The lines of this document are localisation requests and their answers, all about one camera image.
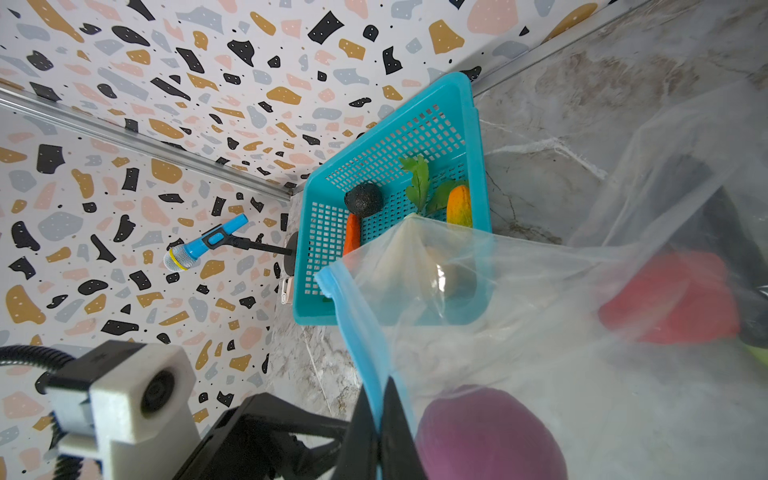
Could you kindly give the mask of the red toy pepper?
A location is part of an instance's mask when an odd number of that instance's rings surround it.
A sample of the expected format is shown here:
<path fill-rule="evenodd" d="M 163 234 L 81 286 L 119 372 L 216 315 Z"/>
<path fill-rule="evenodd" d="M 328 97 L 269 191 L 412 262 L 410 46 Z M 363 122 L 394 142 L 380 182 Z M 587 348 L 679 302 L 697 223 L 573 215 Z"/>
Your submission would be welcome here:
<path fill-rule="evenodd" d="M 701 251 L 654 256 L 598 318 L 626 340 L 657 345 L 708 343 L 740 330 L 727 267 Z"/>

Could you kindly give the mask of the purple toy onion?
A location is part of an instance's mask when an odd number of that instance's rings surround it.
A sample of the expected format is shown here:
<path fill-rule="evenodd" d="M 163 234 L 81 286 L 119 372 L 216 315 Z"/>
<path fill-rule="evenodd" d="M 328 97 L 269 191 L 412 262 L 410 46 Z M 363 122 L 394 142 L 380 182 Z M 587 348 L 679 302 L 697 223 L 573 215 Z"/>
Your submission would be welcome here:
<path fill-rule="evenodd" d="M 566 479 L 545 424 L 509 393 L 463 386 L 425 409 L 415 445 L 430 479 Z"/>

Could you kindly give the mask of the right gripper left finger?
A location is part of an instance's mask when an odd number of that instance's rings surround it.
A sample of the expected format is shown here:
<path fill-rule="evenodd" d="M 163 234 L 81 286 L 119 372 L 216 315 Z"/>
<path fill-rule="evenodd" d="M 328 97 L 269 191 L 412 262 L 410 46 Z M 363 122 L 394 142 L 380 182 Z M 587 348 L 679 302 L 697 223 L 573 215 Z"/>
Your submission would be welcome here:
<path fill-rule="evenodd" d="M 378 471 L 379 440 L 365 388 L 346 430 L 332 480 L 374 480 Z"/>

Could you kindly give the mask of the teal plastic basket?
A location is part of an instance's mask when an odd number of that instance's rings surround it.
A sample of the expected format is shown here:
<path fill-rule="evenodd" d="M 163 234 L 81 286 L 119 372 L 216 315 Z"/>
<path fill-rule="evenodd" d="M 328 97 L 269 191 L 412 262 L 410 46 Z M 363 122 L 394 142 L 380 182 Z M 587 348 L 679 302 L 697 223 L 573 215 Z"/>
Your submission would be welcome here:
<path fill-rule="evenodd" d="M 471 83 L 463 73 L 450 73 L 311 174 L 299 217 L 293 280 L 297 324 L 336 322 L 333 302 L 322 294 L 314 276 L 342 256 L 349 215 L 344 202 L 347 192 L 362 183 L 374 183 L 382 192 L 382 210 L 361 222 L 361 241 L 369 243 L 415 212 L 406 196 L 411 175 L 401 161 L 418 156 L 429 164 L 432 189 L 448 179 L 467 182 L 473 225 L 491 231 L 479 114 Z"/>

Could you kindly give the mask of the clear zip top bag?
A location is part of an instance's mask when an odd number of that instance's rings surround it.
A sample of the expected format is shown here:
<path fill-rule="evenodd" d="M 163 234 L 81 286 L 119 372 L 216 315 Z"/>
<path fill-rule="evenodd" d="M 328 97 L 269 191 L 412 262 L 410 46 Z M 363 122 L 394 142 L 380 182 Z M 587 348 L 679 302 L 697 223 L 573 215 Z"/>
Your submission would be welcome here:
<path fill-rule="evenodd" d="M 414 443 L 431 402 L 488 387 L 545 424 L 566 479 L 765 478 L 767 363 L 736 337 L 641 343 L 598 318 L 721 186 L 767 260 L 767 92 L 748 80 L 640 126 L 560 245 L 409 216 L 427 247 L 474 268 L 473 297 L 372 290 L 370 250 L 405 219 L 323 268 L 378 434 L 389 378 Z"/>

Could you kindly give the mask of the black toy avocado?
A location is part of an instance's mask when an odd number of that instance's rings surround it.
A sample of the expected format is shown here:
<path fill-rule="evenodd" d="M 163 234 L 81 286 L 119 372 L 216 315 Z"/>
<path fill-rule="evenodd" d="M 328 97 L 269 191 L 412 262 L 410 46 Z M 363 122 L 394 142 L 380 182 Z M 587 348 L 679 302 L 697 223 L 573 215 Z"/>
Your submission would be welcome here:
<path fill-rule="evenodd" d="M 384 206 L 383 194 L 373 182 L 361 183 L 344 196 L 349 212 L 360 218 L 367 218 L 380 212 Z"/>

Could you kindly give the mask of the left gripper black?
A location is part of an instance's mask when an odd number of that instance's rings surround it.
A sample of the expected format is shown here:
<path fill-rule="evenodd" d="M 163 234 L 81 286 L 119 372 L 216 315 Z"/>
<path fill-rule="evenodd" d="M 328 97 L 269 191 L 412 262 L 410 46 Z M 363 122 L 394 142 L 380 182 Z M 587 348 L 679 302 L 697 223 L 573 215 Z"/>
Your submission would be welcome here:
<path fill-rule="evenodd" d="M 318 479 L 337 463 L 349 423 L 268 393 L 225 411 L 177 479 Z"/>

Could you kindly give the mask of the green toy leaf vegetable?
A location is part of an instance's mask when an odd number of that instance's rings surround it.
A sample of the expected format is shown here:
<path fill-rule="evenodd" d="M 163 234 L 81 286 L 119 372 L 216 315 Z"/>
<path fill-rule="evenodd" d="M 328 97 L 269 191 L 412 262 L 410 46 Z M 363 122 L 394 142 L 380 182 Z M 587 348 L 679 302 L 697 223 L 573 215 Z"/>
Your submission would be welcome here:
<path fill-rule="evenodd" d="M 467 187 L 466 181 L 448 179 L 430 193 L 431 175 L 429 163 L 421 154 L 399 159 L 401 168 L 411 174 L 411 184 L 406 187 L 406 198 L 422 215 L 432 215 L 448 207 L 451 193 L 459 187 Z"/>

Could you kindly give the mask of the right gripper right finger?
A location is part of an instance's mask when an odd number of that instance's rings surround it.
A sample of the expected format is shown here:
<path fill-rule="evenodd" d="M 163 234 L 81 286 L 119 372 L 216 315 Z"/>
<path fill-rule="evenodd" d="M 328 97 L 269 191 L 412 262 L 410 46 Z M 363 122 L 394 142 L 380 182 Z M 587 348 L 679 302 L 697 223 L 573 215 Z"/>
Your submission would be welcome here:
<path fill-rule="evenodd" d="M 388 379 L 384 390 L 379 464 L 384 480 L 427 480 L 392 378 Z"/>

